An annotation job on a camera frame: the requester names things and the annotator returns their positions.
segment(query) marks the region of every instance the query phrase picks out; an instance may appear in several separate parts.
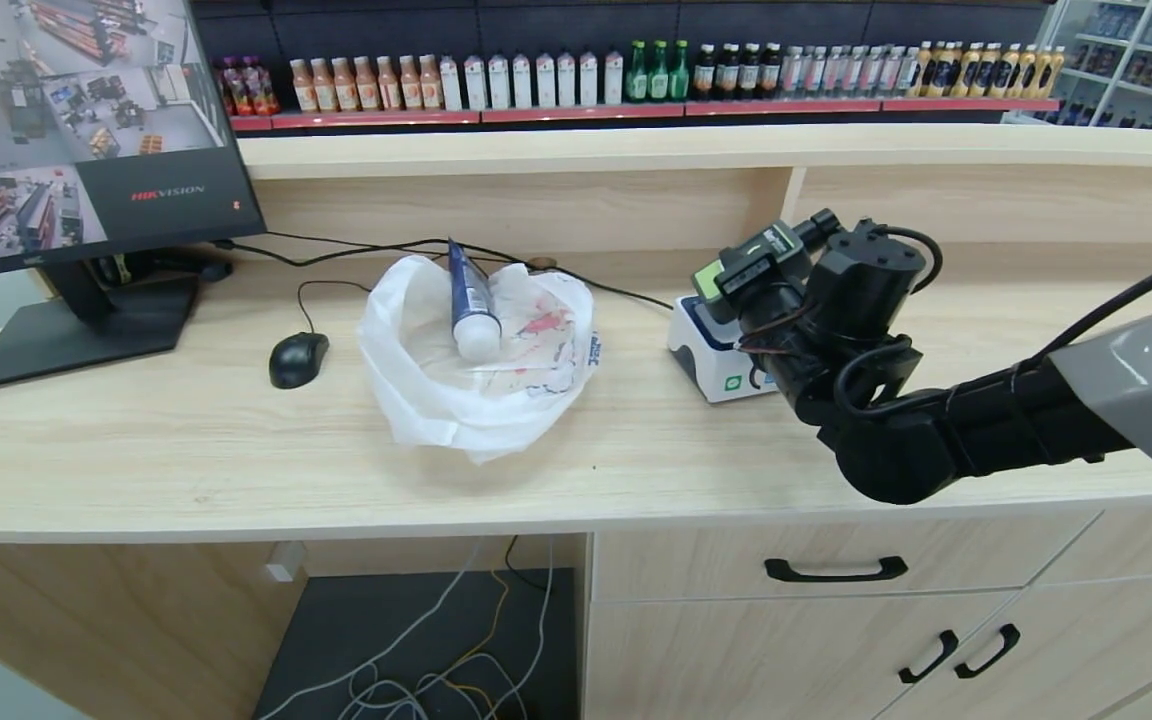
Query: hikvision logo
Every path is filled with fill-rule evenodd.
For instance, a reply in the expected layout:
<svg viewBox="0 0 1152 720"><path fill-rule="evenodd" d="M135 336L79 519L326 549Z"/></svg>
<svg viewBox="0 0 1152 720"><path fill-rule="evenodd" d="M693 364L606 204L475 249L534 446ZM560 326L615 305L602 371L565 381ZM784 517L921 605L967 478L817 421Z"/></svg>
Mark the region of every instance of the hikvision logo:
<svg viewBox="0 0 1152 720"><path fill-rule="evenodd" d="M200 184L188 184L184 187L168 187L164 190L146 190L143 192L132 192L132 202L141 200L159 200L162 197L179 197L182 195L197 195L199 192L205 192L207 188Z"/></svg>

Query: monitor screen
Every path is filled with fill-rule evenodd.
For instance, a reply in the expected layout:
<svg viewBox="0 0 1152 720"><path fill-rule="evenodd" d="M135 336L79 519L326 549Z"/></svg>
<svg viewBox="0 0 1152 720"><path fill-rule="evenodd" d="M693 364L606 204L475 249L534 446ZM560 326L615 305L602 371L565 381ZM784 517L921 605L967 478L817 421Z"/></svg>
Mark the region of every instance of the monitor screen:
<svg viewBox="0 0 1152 720"><path fill-rule="evenodd" d="M264 232L187 0L0 0L0 272Z"/></svg>

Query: green bottle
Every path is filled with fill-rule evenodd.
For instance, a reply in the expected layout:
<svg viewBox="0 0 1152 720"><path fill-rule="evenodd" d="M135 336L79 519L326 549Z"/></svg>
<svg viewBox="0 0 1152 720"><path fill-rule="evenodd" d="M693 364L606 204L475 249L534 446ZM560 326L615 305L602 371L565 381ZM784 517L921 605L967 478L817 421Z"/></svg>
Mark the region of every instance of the green bottle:
<svg viewBox="0 0 1152 720"><path fill-rule="evenodd" d="M642 40L632 41L630 71L626 74L626 97L630 103L643 103L649 98L649 66L643 56L646 46Z"/></svg>
<svg viewBox="0 0 1152 720"><path fill-rule="evenodd" d="M669 46L664 40L654 41L655 58L652 59L652 76L647 78L647 94L653 103L664 103L669 94L669 67L667 55Z"/></svg>
<svg viewBox="0 0 1152 720"><path fill-rule="evenodd" d="M687 99L687 86L691 85L690 73L687 73L687 40L675 41L675 65L669 73L669 100L682 103Z"/></svg>

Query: white cap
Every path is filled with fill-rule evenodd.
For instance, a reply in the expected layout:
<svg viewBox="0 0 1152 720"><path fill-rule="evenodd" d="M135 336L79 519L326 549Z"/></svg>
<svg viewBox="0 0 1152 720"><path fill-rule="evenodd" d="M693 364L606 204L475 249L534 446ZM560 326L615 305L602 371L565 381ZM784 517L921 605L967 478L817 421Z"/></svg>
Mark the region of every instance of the white cap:
<svg viewBox="0 0 1152 720"><path fill-rule="evenodd" d="M492 314L468 314L452 327L461 357L490 363L500 356L500 323Z"/></svg>

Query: monitor stand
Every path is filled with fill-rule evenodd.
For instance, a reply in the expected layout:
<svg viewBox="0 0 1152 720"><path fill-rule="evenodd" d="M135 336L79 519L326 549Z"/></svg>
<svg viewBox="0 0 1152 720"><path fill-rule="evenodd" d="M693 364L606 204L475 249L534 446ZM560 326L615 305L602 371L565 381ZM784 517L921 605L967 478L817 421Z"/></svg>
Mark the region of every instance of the monitor stand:
<svg viewBox="0 0 1152 720"><path fill-rule="evenodd" d="M60 297L21 306L3 326L0 384L172 350L198 293L194 275L105 291L85 263L37 270Z"/></svg>

